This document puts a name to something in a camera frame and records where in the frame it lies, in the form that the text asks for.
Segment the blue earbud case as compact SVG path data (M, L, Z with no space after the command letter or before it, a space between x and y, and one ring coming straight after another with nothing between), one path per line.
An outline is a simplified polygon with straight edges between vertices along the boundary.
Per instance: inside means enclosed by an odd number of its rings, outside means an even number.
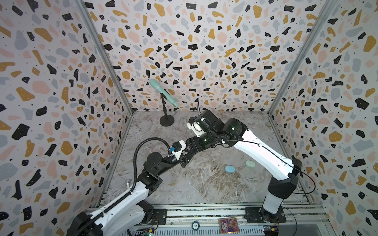
M227 165L227 166L225 167L225 171L226 171L227 173L235 173L236 168L235 168L234 166L232 166L232 165Z

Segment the mint green earbud case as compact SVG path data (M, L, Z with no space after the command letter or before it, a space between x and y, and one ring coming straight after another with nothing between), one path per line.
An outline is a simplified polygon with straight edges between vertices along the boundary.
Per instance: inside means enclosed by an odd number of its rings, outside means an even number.
M249 167L249 168L254 168L256 166L256 163L254 161L251 161L251 160L247 160L245 162L245 165L246 167Z

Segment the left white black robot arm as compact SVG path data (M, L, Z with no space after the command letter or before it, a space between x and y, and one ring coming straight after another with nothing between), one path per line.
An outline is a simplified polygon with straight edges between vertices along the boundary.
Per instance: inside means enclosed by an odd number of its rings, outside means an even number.
M186 153L162 157L153 152L148 155L144 168L137 178L133 190L112 200L107 205L88 214L78 214L68 229L68 236L115 236L138 224L149 224L153 207L146 201L162 183L160 175L180 164L182 167L191 161L194 154Z

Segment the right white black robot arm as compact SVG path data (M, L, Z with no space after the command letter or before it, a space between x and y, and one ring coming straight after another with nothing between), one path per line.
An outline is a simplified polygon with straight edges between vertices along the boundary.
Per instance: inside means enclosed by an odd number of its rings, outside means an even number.
M195 133L195 137L186 141L186 152L190 155L218 145L233 147L251 157L271 174L268 193L256 220L278 221L282 202L297 188L301 161L279 154L237 119L223 123L220 119L192 117L187 126Z

